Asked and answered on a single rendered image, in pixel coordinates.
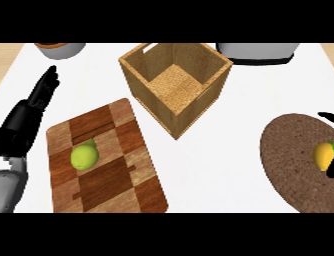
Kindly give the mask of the grey pot with brown rim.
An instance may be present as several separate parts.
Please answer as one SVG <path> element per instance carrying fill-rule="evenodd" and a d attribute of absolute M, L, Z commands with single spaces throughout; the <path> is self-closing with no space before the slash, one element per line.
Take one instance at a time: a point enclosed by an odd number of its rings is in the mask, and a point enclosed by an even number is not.
<path fill-rule="evenodd" d="M 53 60 L 74 57 L 83 50 L 84 43 L 35 43 L 43 55 Z"/>

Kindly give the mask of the square wooden basket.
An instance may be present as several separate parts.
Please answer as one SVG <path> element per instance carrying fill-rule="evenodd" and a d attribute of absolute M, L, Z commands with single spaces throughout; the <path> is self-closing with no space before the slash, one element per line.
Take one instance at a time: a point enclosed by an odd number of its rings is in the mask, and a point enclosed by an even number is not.
<path fill-rule="evenodd" d="M 118 61 L 133 97 L 179 139 L 218 98 L 232 61 L 204 43 L 148 46 Z"/>

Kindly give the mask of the yellow lemon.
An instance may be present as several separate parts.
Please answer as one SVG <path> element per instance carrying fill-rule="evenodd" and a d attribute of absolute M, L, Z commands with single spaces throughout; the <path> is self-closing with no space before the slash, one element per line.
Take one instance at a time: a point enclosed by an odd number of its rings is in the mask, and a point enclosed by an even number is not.
<path fill-rule="evenodd" d="M 313 162 L 317 169 L 322 172 L 325 172 L 334 160 L 334 142 L 332 141 L 320 142 L 314 146 L 311 157 L 313 157 Z"/>

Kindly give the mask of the white appliance with black base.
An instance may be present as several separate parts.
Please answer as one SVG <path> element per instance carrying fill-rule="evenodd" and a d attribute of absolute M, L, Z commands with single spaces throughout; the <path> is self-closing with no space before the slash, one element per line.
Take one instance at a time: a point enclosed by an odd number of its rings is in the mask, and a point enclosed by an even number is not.
<path fill-rule="evenodd" d="M 286 64 L 298 43 L 217 43 L 216 49 L 235 65 Z"/>

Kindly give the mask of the checkered wooden cutting board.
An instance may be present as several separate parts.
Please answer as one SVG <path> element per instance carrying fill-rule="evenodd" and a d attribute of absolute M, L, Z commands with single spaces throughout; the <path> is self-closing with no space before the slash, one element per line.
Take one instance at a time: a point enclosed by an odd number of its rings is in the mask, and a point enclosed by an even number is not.
<path fill-rule="evenodd" d="M 167 199 L 130 101 L 122 98 L 46 131 L 56 212 L 164 212 Z M 72 149 L 93 140 L 99 159 L 78 170 Z"/>

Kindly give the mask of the round brown woven placemat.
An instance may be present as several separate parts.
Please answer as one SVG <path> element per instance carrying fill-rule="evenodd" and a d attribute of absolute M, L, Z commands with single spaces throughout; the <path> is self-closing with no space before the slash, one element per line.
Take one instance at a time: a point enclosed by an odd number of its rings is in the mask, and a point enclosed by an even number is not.
<path fill-rule="evenodd" d="M 334 178 L 314 165 L 311 152 L 334 142 L 334 128 L 303 114 L 285 114 L 266 125 L 260 158 L 273 188 L 298 212 L 334 213 Z"/>

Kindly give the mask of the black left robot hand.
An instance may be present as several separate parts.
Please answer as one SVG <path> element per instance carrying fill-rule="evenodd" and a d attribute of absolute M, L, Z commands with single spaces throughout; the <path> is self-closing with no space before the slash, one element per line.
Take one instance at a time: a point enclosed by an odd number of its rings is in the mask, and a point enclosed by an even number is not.
<path fill-rule="evenodd" d="M 56 66 L 38 79 L 31 94 L 12 108 L 0 126 L 0 156 L 25 157 L 38 133 L 43 113 L 59 86 Z"/>

